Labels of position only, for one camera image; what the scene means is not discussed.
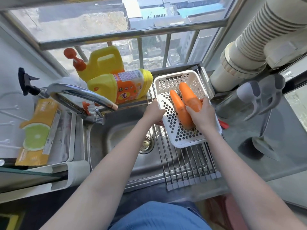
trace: carrot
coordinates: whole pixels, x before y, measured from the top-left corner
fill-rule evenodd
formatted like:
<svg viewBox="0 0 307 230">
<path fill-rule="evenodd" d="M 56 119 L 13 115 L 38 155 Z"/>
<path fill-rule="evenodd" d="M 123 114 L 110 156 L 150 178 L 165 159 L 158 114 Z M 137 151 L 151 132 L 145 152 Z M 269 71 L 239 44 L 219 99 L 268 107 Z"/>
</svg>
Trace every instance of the carrot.
<svg viewBox="0 0 307 230">
<path fill-rule="evenodd" d="M 183 104 L 183 101 L 178 96 L 178 94 L 174 91 L 170 91 L 170 95 L 174 104 L 174 108 L 176 112 L 178 113 L 178 119 L 181 122 L 182 126 L 187 129 L 191 130 L 195 127 L 192 118 L 190 114 L 188 113 L 187 109 L 185 108 L 185 104 Z"/>
<path fill-rule="evenodd" d="M 182 98 L 185 104 L 191 107 L 195 112 L 200 112 L 203 106 L 203 103 L 197 98 L 194 92 L 185 82 L 179 84 L 179 90 L 182 94 Z"/>
</svg>

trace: perforated basket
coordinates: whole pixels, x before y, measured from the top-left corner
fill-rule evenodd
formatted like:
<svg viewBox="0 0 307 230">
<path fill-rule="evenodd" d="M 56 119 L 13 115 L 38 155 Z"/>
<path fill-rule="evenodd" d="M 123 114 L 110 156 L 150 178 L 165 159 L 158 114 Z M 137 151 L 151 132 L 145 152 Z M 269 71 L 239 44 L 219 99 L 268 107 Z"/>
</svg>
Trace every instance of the perforated basket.
<svg viewBox="0 0 307 230">
<path fill-rule="evenodd" d="M 166 113 L 164 114 L 162 120 L 166 128 L 167 135 L 172 145 L 178 148 L 184 148 L 203 143 L 206 141 L 206 139 L 196 128 L 192 131 L 187 131 L 184 129 L 177 117 L 177 113 L 174 109 L 169 92 L 173 89 L 182 98 L 179 90 L 180 82 L 187 83 L 199 99 L 207 95 L 198 74 L 193 70 L 159 76 L 154 80 L 153 86 L 156 92 L 159 108 L 166 109 Z M 218 132 L 222 134 L 222 129 L 218 122 L 217 116 L 216 127 Z"/>
</svg>

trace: drain pipe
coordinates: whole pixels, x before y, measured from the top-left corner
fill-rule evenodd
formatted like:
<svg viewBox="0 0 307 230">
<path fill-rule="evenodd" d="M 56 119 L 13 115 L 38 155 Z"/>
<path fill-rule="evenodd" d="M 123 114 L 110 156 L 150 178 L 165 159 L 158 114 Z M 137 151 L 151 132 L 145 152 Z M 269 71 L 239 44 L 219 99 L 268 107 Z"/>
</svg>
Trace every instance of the drain pipe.
<svg viewBox="0 0 307 230">
<path fill-rule="evenodd" d="M 221 54 L 210 81 L 217 92 L 233 89 L 266 67 L 265 45 L 307 26 L 307 0 L 267 0 L 243 33 Z"/>
</svg>

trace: yellow detergent bottle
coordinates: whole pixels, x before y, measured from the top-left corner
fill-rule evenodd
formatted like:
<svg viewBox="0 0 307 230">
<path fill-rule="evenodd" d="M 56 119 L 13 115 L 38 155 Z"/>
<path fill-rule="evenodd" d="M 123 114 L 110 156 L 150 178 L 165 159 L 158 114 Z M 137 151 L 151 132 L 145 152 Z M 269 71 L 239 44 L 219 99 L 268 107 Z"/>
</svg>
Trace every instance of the yellow detergent bottle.
<svg viewBox="0 0 307 230">
<path fill-rule="evenodd" d="M 87 63 L 76 57 L 77 53 L 73 48 L 65 49 L 64 55 L 68 59 L 73 59 L 73 66 L 77 70 L 79 77 L 85 82 L 101 74 L 125 71 L 122 57 L 116 46 L 109 46 L 93 51 Z"/>
<path fill-rule="evenodd" d="M 144 96 L 153 81 L 150 71 L 139 69 L 129 72 L 103 74 L 87 82 L 90 90 L 105 96 L 116 104 Z"/>
</svg>

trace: bottle label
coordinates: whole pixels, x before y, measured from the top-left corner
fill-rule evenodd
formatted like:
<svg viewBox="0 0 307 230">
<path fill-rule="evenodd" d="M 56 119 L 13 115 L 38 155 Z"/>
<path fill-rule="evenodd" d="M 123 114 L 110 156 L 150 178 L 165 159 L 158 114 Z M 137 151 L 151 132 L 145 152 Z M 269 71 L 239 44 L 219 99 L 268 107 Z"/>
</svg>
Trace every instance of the bottle label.
<svg viewBox="0 0 307 230">
<path fill-rule="evenodd" d="M 140 70 L 113 74 L 117 82 L 116 103 L 136 99 L 143 88 L 144 76 Z"/>
</svg>

